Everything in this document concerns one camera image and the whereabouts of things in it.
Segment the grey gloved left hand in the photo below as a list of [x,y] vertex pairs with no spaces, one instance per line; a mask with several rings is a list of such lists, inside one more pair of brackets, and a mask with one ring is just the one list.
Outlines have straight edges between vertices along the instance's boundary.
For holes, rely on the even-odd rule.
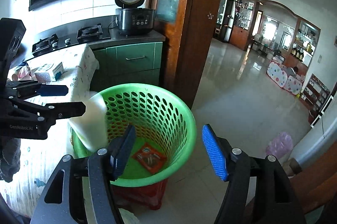
[[10,183],[20,170],[21,139],[1,136],[1,180]]

